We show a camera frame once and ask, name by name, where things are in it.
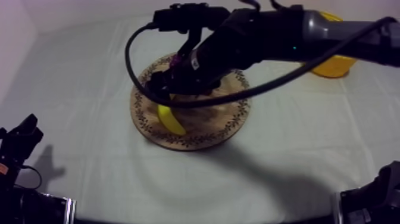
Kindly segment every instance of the table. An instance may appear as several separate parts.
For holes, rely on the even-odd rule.
[[[330,212],[329,196],[367,184],[400,158],[400,70],[359,61],[344,79],[313,74],[252,99],[243,128],[225,144],[177,153],[147,141],[129,113],[123,50],[151,17],[42,35],[4,102],[0,124],[27,115],[45,136],[26,164],[39,189],[78,201],[77,214],[121,223],[277,223]],[[148,31],[131,55],[139,74],[186,37]],[[268,61],[251,86],[298,63]],[[28,185],[34,174],[22,173]]]

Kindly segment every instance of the banana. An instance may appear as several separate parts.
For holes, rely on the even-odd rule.
[[[158,118],[160,119],[161,123],[172,133],[175,135],[185,135],[186,130],[183,126],[176,120],[174,115],[172,114],[172,110],[170,107],[166,107],[164,105],[158,105]]]

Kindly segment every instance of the wooden plate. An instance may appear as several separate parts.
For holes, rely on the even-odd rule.
[[[156,71],[169,68],[174,54],[166,55],[151,64],[139,76],[144,83]],[[176,95],[174,101],[193,101],[220,97],[240,92],[249,87],[243,73],[233,70],[223,77],[221,86],[210,96]],[[195,109],[176,109],[173,114],[186,129],[187,134],[179,136],[168,131],[158,119],[157,104],[143,96],[135,87],[130,96],[130,114],[139,132],[150,141],[177,151],[193,151],[217,145],[232,137],[244,124],[250,110],[249,99],[230,104]]]

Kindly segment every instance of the black cable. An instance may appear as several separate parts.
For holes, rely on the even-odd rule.
[[[349,38],[338,43],[336,46],[334,46],[330,50],[326,51],[322,56],[315,58],[312,61],[306,63],[304,66],[299,67],[298,69],[296,69],[282,77],[279,77],[275,80],[272,80],[268,83],[262,84],[260,86],[256,86],[252,89],[238,92],[236,94],[226,95],[223,97],[217,97],[217,98],[213,98],[213,99],[200,100],[200,101],[174,102],[174,101],[167,101],[164,99],[160,99],[160,98],[156,97],[155,95],[153,95],[151,92],[149,92],[147,89],[145,89],[140,84],[137,77],[135,76],[135,73],[132,70],[132,65],[130,64],[130,56],[129,56],[130,46],[138,34],[143,32],[144,30],[156,29],[157,28],[156,24],[149,23],[148,25],[140,28],[139,30],[134,32],[134,34],[132,34],[132,36],[129,38],[129,40],[126,44],[126,47],[125,47],[125,63],[126,63],[126,68],[128,70],[128,74],[129,74],[130,78],[132,79],[133,83],[135,84],[135,86],[137,87],[137,89],[144,96],[149,98],[151,101],[156,102],[157,104],[165,105],[168,107],[176,107],[176,108],[210,107],[210,106],[219,105],[219,104],[227,104],[229,102],[234,102],[234,101],[238,101],[238,100],[249,98],[249,97],[254,97],[256,95],[259,95],[264,92],[270,91],[270,90],[278,88],[280,86],[283,86],[283,85],[297,79],[298,77],[302,76],[303,74],[312,70],[313,68],[319,66],[324,61],[326,61],[329,58],[331,58],[332,56],[336,55],[341,49],[343,49],[350,43],[362,38],[363,36],[369,34],[372,31],[382,27],[386,23],[392,23],[392,22],[396,22],[396,20],[392,17],[381,18],[380,20],[377,20],[376,22],[368,25],[367,27],[363,28],[359,32],[354,33]]]
[[[40,186],[42,186],[42,182],[43,182],[42,175],[39,173],[39,171],[36,168],[34,168],[32,166],[22,165],[21,169],[30,169],[30,170],[34,171],[35,173],[37,173],[37,176],[39,177],[39,184],[34,188],[26,188],[25,186],[21,186],[18,184],[14,184],[14,186],[17,186],[17,187],[23,188],[23,189],[29,189],[29,190],[37,190],[38,188],[40,188]]]

